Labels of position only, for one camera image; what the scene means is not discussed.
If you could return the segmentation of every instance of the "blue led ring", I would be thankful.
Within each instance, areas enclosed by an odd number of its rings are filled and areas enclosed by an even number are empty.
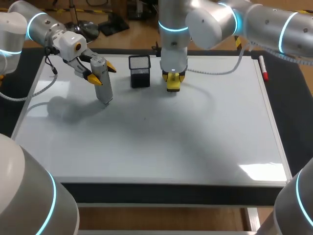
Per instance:
[[[170,32],[182,32],[188,29],[188,27],[186,28],[180,28],[180,29],[171,29],[171,28],[167,28],[165,26],[163,26],[160,21],[158,22],[158,24],[161,26],[161,28],[165,29],[166,31],[170,31]]]
[[[237,17],[235,15],[234,10],[230,6],[226,5],[225,3],[219,2],[218,4],[225,6],[227,9],[229,9],[231,11],[231,13],[232,13],[232,15],[233,15],[233,17],[235,19],[235,24],[236,24],[235,31],[233,32],[233,34],[234,34],[237,31],[237,28],[238,28],[238,21],[237,21]]]
[[[16,55],[16,54],[21,54],[22,51],[14,52],[14,51],[6,51],[6,50],[1,50],[0,49],[0,52],[5,53],[5,54]]]
[[[34,20],[37,16],[42,15],[42,14],[47,14],[47,13],[45,13],[45,12],[40,12],[40,13],[34,15],[33,18],[31,18],[30,21],[29,21],[29,23],[28,23],[27,32],[26,32],[26,33],[27,33],[28,37],[29,37],[32,41],[33,41],[33,39],[30,37],[30,34],[29,34],[30,24],[33,22],[33,20]]]
[[[53,210],[54,210],[54,207],[55,207],[55,201],[57,199],[57,189],[56,189],[56,186],[55,186],[54,179],[53,179],[52,175],[49,172],[48,172],[48,174],[50,175],[50,178],[51,178],[52,184],[53,184],[53,200],[52,200],[52,205],[51,205],[49,214],[48,214],[47,218],[45,219],[45,222],[43,223],[43,225],[39,229],[39,231],[36,233],[36,235],[40,235],[43,232],[43,230],[45,229],[45,227],[47,226],[47,224],[48,224],[48,222],[49,222],[49,220],[50,220],[50,218],[52,216],[52,213],[53,213]]]
[[[300,198],[300,193],[299,193],[299,178],[300,178],[300,174],[301,174],[302,170],[299,172],[298,174],[298,178],[297,178],[297,182],[296,182],[296,194],[297,194],[297,199],[298,199],[298,203],[299,206],[301,208],[302,213],[304,214],[305,218],[307,219],[307,221],[311,224],[311,226],[313,227],[313,221],[311,220],[311,218],[309,217],[308,213],[305,211],[304,206],[301,202],[301,198]]]
[[[284,53],[283,52],[283,49],[282,49],[282,43],[283,43],[283,36],[284,36],[284,33],[285,33],[285,30],[287,28],[287,25],[289,24],[289,22],[291,21],[291,19],[296,15],[298,14],[298,12],[294,12],[292,13],[289,18],[287,19],[287,21],[285,22],[284,24],[284,27],[282,29],[282,32],[280,33],[280,36],[279,36],[279,42],[278,42],[278,49],[281,53]]]

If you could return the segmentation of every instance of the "black cable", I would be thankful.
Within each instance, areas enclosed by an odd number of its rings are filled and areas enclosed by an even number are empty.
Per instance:
[[[102,4],[96,4],[96,5],[92,5],[92,4],[90,4],[89,3],[89,0],[86,0],[86,2],[87,2],[87,4],[89,5],[89,6],[103,6],[103,5],[107,5],[108,3],[109,3],[109,0],[106,0],[106,2],[104,2],[104,3],[102,3]]]
[[[54,75],[57,75],[57,74],[58,74],[58,71],[57,71],[57,69],[53,66],[51,60],[49,59],[49,55],[52,53],[53,48],[44,47],[44,50],[45,50],[45,63],[51,67],[51,70],[52,70],[53,74],[54,74]]]

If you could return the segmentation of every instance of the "cable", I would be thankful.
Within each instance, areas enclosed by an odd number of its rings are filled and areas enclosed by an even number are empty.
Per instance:
[[[103,6],[103,5],[107,5],[107,4],[109,3],[109,0],[106,0],[106,2],[104,2],[104,3],[102,3],[102,4],[96,4],[96,5],[90,4],[90,3],[89,3],[89,0],[86,0],[86,2],[87,2],[87,4],[88,4],[89,6]]]
[[[276,51],[274,51],[272,49],[269,49],[267,47],[259,45],[259,44],[255,43],[255,42],[250,42],[250,44],[253,45],[253,46],[259,46],[263,50],[268,52],[269,54],[271,54],[273,56],[276,56],[277,58],[280,58],[282,60],[286,60],[286,61],[289,61],[289,62],[292,62],[292,63],[296,63],[296,64],[300,64],[300,65],[313,66],[313,60],[296,59],[296,58],[290,57],[288,55],[284,55],[284,54],[278,53],[278,52],[276,52]]]
[[[230,73],[234,72],[234,71],[238,68],[238,66],[240,65],[240,62],[241,62],[241,60],[242,60],[242,58],[243,58],[244,52],[245,52],[245,50],[246,50],[249,46],[251,46],[251,44],[250,44],[250,43],[247,43],[247,44],[241,49],[240,54],[239,54],[238,61],[237,61],[236,65],[235,65],[235,67],[234,67],[232,70],[230,70],[230,71],[226,71],[226,72],[204,72],[204,71],[193,70],[193,69],[187,69],[187,71],[189,71],[189,72],[201,73],[201,74],[207,74],[207,75],[226,75],[226,74],[230,74]]]
[[[25,101],[27,99],[33,98],[35,96],[38,96],[39,94],[41,94],[41,93],[45,92],[46,90],[48,90],[55,83],[55,81],[57,80],[57,77],[58,77],[58,75],[54,75],[52,82],[48,86],[43,88],[41,91],[39,91],[37,93],[34,93],[32,95],[29,95],[27,97],[24,97],[24,98],[11,98],[11,97],[8,97],[8,96],[6,96],[5,94],[3,94],[1,92],[0,92],[0,97],[5,98],[5,99],[10,100],[10,101],[15,101],[15,102]]]

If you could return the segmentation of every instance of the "yellow object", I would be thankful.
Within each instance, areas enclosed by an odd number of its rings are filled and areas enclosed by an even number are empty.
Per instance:
[[[114,66],[108,60],[107,60],[107,66],[108,66],[108,71],[109,72],[116,72],[116,69],[114,68]]]
[[[163,77],[164,81],[166,81],[166,82],[167,82],[167,77],[168,77],[168,74],[162,74],[162,77]]]
[[[94,74],[90,74],[87,77],[88,82],[90,82],[91,84],[94,84],[96,86],[102,86],[102,82],[100,82],[100,80],[94,75]]]
[[[75,51],[78,51],[80,48],[82,48],[82,45],[80,43],[77,43],[75,46]]]
[[[63,13],[63,12],[65,12],[64,9],[58,9],[58,10],[57,10],[57,13],[58,13],[58,14]]]
[[[169,72],[166,81],[166,90],[168,92],[179,92],[180,91],[180,79],[179,73]]]
[[[185,75],[179,75],[180,82],[183,82],[184,79],[185,79]]]

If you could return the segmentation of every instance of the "white cable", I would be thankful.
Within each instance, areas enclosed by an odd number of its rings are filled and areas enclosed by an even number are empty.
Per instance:
[[[235,67],[230,70],[230,71],[226,71],[226,72],[204,72],[204,71],[199,71],[199,70],[193,70],[193,69],[187,69],[187,71],[190,71],[190,72],[196,72],[196,73],[201,73],[201,74],[207,74],[207,75],[226,75],[226,74],[230,74],[232,72],[234,72],[238,66],[240,65],[240,62],[241,62],[241,59],[243,58],[243,55],[244,55],[244,52],[245,50],[250,46],[250,43],[247,43],[240,51],[240,54],[239,54],[239,58],[238,58],[238,61],[235,65]]]
[[[11,98],[11,97],[8,97],[8,96],[2,94],[1,92],[0,92],[0,97],[5,98],[5,99],[10,100],[10,101],[15,101],[15,102],[18,102],[18,101],[25,101],[25,100],[27,100],[27,99],[33,98],[33,97],[35,97],[35,96],[38,96],[38,95],[41,94],[42,92],[45,92],[46,90],[48,90],[48,89],[55,83],[55,81],[57,80],[57,77],[58,77],[58,75],[54,75],[52,82],[51,82],[48,86],[46,86],[45,88],[43,88],[41,91],[39,91],[39,92],[37,92],[37,93],[34,93],[34,94],[32,94],[32,95],[29,95],[29,96],[27,96],[27,97],[24,97],[24,98]]]
[[[292,62],[292,63],[296,63],[296,64],[300,64],[300,65],[308,65],[308,66],[313,66],[313,60],[304,60],[304,59],[297,59],[297,58],[292,58],[290,56],[287,56],[287,55],[284,55],[284,54],[281,54],[281,53],[278,53],[272,49],[269,49],[267,47],[264,47],[264,46],[261,46],[255,42],[250,42],[251,45],[256,45],[256,46],[259,46],[261,47],[263,50],[265,50],[266,52],[268,52],[269,54],[271,55],[274,55],[282,60],[286,60],[286,61],[289,61],[289,62]]]
[[[1,54],[3,55],[3,57],[4,57],[4,68],[3,68],[3,70],[0,72],[0,75],[3,75],[3,73],[4,73],[5,70],[6,70],[6,67],[8,66],[8,60],[6,59],[5,54],[4,54],[2,51],[0,51],[0,52],[1,52]]]

